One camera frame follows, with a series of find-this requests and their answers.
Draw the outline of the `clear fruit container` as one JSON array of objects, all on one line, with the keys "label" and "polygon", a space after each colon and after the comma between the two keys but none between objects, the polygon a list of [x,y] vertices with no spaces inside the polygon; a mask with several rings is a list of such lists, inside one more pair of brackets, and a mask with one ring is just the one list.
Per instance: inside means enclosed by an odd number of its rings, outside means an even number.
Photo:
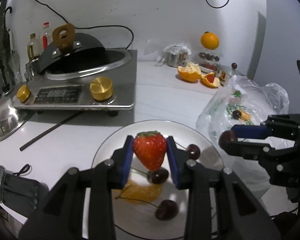
[{"label": "clear fruit container", "polygon": [[208,71],[216,71],[221,59],[221,53],[215,50],[203,50],[198,53],[199,65]]}]

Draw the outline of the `red cap bottle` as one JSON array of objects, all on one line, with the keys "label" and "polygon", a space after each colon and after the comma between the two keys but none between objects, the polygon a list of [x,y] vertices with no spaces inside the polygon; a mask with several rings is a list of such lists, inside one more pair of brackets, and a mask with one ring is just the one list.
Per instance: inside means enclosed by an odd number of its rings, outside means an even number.
[{"label": "red cap bottle", "polygon": [[43,24],[43,31],[40,35],[40,41],[42,43],[43,50],[45,50],[52,42],[52,30],[49,22]]}]

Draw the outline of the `whole orange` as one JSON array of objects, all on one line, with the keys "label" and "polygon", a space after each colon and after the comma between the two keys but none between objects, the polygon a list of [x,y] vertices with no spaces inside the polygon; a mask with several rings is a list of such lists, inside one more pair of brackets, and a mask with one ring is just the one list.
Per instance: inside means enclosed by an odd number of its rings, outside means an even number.
[{"label": "whole orange", "polygon": [[209,49],[209,50],[215,50],[219,47],[218,36],[211,32],[205,32],[201,36],[200,42],[204,48]]}]

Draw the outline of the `orange segment on plate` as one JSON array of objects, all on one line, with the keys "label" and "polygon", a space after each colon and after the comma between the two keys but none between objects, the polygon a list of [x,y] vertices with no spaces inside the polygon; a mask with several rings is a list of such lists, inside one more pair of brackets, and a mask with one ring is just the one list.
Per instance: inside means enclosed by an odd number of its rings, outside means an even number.
[{"label": "orange segment on plate", "polygon": [[128,179],[117,198],[122,198],[132,204],[146,204],[157,200],[162,190],[163,186],[161,184],[139,185]]}]

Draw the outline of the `black chopstick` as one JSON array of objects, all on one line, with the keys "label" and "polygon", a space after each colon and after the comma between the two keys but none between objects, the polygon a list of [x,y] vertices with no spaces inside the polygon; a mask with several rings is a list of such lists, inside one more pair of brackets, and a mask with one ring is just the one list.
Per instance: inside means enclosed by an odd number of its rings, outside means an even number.
[{"label": "black chopstick", "polygon": [[70,117],[62,120],[61,122],[55,124],[54,126],[50,127],[49,129],[47,129],[46,131],[40,133],[38,136],[36,136],[35,138],[33,138],[32,140],[28,141],[27,143],[25,143],[23,146],[21,146],[19,148],[19,150],[22,152],[25,149],[27,149],[28,147],[30,147],[31,145],[33,145],[35,142],[37,142],[38,140],[42,139],[44,136],[48,135],[49,133],[53,132],[55,129],[57,129],[58,127],[66,124],[67,122],[70,122],[71,120],[73,120],[74,118],[78,117],[79,115],[81,115],[83,112],[77,112],[73,115],[71,115]]}]

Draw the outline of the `black wallet with phone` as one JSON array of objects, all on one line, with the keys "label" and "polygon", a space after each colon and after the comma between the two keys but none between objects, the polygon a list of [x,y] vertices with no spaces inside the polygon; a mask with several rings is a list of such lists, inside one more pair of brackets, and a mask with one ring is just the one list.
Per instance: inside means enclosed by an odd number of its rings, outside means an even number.
[{"label": "black wallet with phone", "polygon": [[31,169],[26,164],[20,171],[9,173],[0,165],[0,203],[27,218],[49,192],[47,185],[24,177]]}]

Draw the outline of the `silver induction cooker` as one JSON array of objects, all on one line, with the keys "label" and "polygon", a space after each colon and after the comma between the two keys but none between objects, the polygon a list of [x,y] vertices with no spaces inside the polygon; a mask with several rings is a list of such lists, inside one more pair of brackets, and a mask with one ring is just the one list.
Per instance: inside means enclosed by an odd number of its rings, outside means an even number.
[{"label": "silver induction cooker", "polygon": [[[81,65],[83,70],[64,74],[45,72],[27,82],[30,96],[25,102],[14,99],[14,107],[32,111],[128,111],[135,105],[136,50],[106,50],[109,63],[95,68]],[[97,77],[107,77],[113,83],[114,94],[97,101],[90,83]]]}]

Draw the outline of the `clear printed plastic bag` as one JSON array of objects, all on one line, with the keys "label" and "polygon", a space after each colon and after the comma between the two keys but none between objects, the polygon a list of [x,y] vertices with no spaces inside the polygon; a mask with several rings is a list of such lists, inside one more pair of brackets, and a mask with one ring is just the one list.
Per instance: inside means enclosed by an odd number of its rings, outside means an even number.
[{"label": "clear printed plastic bag", "polygon": [[[251,120],[233,119],[234,110],[251,114]],[[196,130],[217,145],[220,135],[234,125],[259,125],[269,115],[287,114],[288,110],[288,93],[277,83],[261,87],[245,76],[234,75],[204,107]]]}]

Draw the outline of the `steel cup in bag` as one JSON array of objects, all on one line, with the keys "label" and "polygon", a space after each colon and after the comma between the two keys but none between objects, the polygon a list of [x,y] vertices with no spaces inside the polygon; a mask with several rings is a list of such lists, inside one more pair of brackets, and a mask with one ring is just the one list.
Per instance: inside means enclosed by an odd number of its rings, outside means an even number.
[{"label": "steel cup in bag", "polygon": [[177,43],[166,46],[156,60],[156,66],[167,65],[169,67],[178,67],[187,57],[191,55],[191,46],[188,43]]}]

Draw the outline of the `dark cherry on plate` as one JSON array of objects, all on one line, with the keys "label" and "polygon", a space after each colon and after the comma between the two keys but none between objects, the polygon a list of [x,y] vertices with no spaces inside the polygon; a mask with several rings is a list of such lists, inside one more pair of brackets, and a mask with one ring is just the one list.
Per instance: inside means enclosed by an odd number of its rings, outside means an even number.
[{"label": "dark cherry on plate", "polygon": [[159,168],[156,171],[148,171],[148,172],[143,172],[135,168],[132,168],[132,170],[146,175],[148,182],[155,185],[163,184],[169,177],[168,170],[163,167]]}]

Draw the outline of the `white round plate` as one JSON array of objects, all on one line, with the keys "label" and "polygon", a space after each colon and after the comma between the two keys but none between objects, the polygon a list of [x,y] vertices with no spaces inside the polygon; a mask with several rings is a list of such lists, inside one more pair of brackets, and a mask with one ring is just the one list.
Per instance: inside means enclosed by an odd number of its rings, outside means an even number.
[{"label": "white round plate", "polygon": [[[141,132],[158,131],[172,136],[176,147],[185,150],[190,144],[200,150],[197,162],[221,170],[223,161],[215,147],[199,132],[172,121],[148,120],[125,126],[111,134],[98,148],[92,166],[109,159],[122,148],[126,137]],[[183,239],[187,214],[187,190],[173,184],[168,159],[161,168],[151,172],[136,155],[133,156],[129,178],[122,190],[113,190],[114,223],[117,239]],[[170,220],[158,220],[155,212],[164,200],[176,202],[178,212]]]}]

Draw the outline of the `orange segment on bag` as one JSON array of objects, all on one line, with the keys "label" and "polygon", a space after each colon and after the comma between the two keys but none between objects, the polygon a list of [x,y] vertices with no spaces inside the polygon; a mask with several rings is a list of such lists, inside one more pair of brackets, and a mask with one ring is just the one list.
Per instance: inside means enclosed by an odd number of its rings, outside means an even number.
[{"label": "orange segment on bag", "polygon": [[245,111],[240,111],[241,116],[240,119],[243,121],[250,121],[251,120],[251,114],[245,112]]}]

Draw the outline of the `peeled half orange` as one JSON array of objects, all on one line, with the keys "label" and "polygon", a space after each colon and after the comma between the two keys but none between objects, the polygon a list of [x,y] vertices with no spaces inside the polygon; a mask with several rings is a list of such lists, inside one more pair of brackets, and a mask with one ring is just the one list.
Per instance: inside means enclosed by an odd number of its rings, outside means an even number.
[{"label": "peeled half orange", "polygon": [[198,64],[187,62],[185,66],[178,66],[178,75],[187,82],[196,82],[201,78],[202,72]]}]

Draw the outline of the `orange peel piece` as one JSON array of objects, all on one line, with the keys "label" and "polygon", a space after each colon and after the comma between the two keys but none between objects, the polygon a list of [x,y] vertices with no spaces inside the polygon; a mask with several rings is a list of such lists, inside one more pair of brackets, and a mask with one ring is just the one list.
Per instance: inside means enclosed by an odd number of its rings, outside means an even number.
[{"label": "orange peel piece", "polygon": [[210,88],[218,88],[221,85],[219,78],[215,77],[214,72],[210,72],[204,75],[202,74],[200,79],[204,85]]}]

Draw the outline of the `steel pot lid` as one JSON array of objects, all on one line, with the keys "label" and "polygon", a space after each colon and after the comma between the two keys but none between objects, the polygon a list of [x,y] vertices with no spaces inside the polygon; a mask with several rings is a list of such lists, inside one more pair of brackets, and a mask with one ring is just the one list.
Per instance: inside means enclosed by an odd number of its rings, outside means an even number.
[{"label": "steel pot lid", "polygon": [[13,106],[16,96],[5,93],[0,97],[0,141],[16,132],[33,115],[33,111],[16,109]]}]

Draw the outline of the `oil bottle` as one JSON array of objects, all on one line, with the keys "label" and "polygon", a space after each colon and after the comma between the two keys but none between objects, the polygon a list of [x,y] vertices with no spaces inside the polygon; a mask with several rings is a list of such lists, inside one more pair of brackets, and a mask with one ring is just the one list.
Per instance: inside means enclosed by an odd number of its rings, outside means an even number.
[{"label": "oil bottle", "polygon": [[42,46],[40,45],[39,40],[36,38],[36,34],[32,33],[30,35],[30,41],[27,44],[27,55],[29,61],[35,60],[40,57],[42,53]]}]

